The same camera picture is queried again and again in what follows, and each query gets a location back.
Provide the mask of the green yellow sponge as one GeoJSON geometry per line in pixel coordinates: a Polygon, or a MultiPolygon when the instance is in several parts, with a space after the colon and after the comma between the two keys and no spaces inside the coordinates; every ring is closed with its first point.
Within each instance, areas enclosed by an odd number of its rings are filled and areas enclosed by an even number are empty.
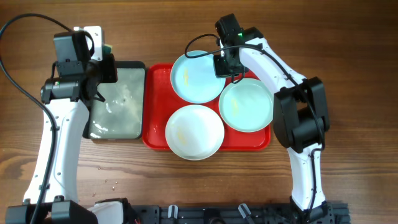
{"type": "Polygon", "coordinates": [[[110,54],[112,52],[112,46],[108,44],[103,45],[103,53],[104,54],[110,54]]]}

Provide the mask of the light blue top plate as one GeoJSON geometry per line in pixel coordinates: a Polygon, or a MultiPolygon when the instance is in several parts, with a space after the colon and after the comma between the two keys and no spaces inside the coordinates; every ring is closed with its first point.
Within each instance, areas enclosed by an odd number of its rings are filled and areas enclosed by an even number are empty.
{"type": "Polygon", "coordinates": [[[181,99],[194,104],[214,100],[226,83],[225,78],[216,77],[212,54],[198,58],[180,56],[172,66],[170,81],[181,99]]]}

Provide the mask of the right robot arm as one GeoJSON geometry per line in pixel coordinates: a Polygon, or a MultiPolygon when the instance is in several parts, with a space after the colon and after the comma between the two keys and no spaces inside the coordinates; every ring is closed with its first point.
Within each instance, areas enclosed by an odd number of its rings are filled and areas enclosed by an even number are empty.
{"type": "Polygon", "coordinates": [[[273,96],[274,133],[289,154],[295,220],[310,223],[327,214],[322,191],[320,154],[330,128],[325,87],[291,69],[255,27],[243,29],[234,14],[215,24],[220,52],[213,61],[218,78],[250,71],[273,96]]]}

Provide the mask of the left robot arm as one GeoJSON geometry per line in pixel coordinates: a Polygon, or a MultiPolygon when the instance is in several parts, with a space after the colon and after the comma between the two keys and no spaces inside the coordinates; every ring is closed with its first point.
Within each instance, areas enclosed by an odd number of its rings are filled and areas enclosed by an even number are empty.
{"type": "Polygon", "coordinates": [[[57,61],[40,90],[44,127],[34,176],[22,205],[6,211],[6,223],[127,223],[134,216],[125,198],[85,208],[78,203],[80,143],[93,101],[105,101],[101,83],[117,81],[114,56],[104,52],[99,26],[56,34],[57,61]]]}

